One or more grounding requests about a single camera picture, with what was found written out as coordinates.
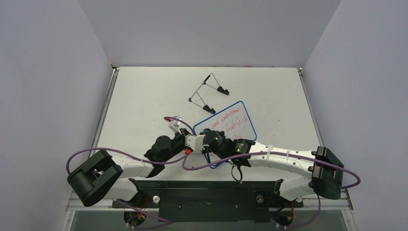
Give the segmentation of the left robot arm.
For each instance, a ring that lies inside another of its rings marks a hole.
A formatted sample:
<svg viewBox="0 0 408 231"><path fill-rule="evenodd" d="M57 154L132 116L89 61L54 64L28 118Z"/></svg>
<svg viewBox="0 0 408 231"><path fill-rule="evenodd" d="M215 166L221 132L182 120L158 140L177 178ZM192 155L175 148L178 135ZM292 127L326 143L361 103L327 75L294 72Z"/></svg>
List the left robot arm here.
<svg viewBox="0 0 408 231"><path fill-rule="evenodd" d="M177 132L174 138L160 136L144 158L134 157L120 150L94 148L95 154L73 171L67 182L85 207L104 198L121 199L132 207L143 202L143 193L130 181L133 177L152 178L161 173L171 158L188 149L189 132Z"/></svg>

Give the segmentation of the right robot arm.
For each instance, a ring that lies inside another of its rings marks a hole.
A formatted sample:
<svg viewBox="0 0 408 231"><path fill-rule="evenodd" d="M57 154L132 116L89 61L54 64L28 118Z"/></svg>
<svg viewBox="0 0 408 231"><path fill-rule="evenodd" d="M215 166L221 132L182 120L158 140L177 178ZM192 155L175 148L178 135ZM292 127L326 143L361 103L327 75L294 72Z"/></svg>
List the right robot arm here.
<svg viewBox="0 0 408 231"><path fill-rule="evenodd" d="M295 151L263 145L247 139L231 140L223 131L206 129L200 133L200 147L233 167L268 167L294 174L275 183L271 199L284 205L300 197L316 194L326 199L341 197L343 163L327 147L314 151Z"/></svg>

